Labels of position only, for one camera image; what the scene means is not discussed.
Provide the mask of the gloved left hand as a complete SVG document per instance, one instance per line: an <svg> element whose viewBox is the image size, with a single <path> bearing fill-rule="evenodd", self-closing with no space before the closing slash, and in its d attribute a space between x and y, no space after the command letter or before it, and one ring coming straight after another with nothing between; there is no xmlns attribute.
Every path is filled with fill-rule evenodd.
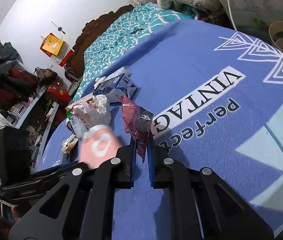
<svg viewBox="0 0 283 240"><path fill-rule="evenodd" d="M122 144L109 126L93 126L84 133L78 162L87 164L90 169L98 168L104 161L114 158L121 146Z"/></svg>

